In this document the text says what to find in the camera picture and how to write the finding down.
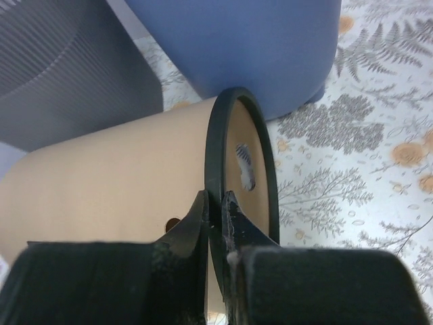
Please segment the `grey mesh waste basket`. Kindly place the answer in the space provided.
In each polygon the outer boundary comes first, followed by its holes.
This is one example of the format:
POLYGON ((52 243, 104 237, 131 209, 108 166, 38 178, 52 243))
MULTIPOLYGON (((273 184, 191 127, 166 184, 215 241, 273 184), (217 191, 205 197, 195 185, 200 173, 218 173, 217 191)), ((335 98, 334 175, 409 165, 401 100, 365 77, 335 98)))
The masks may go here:
POLYGON ((162 112, 106 1, 1 2, 1 141, 30 152, 162 112))

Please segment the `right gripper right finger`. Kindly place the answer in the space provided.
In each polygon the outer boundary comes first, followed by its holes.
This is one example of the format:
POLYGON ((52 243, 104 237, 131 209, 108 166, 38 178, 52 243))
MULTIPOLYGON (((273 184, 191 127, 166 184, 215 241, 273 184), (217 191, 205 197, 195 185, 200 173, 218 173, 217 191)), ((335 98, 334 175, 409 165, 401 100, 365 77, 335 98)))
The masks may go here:
POLYGON ((387 251, 284 248, 227 192, 224 296, 230 324, 423 324, 412 278, 387 251))

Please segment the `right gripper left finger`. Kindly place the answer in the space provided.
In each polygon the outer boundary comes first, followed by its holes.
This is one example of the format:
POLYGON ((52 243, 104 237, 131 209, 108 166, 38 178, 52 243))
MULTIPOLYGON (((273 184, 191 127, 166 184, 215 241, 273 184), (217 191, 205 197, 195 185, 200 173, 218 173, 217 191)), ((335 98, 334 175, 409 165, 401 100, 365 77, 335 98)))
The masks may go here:
POLYGON ((208 193, 154 242, 38 242, 1 290, 2 324, 205 324, 208 193))

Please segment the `beige bin with black rim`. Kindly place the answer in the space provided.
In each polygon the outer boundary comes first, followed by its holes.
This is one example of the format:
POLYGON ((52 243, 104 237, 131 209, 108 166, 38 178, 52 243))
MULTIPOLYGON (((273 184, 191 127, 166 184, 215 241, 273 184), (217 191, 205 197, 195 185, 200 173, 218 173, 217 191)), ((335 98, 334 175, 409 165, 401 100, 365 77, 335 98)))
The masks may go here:
POLYGON ((243 87, 41 148, 1 180, 1 255, 10 269, 38 242, 154 242, 208 193, 206 321, 226 312, 222 208, 279 240, 273 154, 256 98, 243 87))

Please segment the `blue plastic bucket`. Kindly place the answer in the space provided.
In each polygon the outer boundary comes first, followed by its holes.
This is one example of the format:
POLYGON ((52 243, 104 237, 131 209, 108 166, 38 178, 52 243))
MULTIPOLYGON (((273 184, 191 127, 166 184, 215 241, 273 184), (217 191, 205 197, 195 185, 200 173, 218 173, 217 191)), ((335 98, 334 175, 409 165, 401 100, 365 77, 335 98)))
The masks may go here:
POLYGON ((340 1, 129 1, 201 98, 245 87, 268 121, 323 97, 341 6, 340 1))

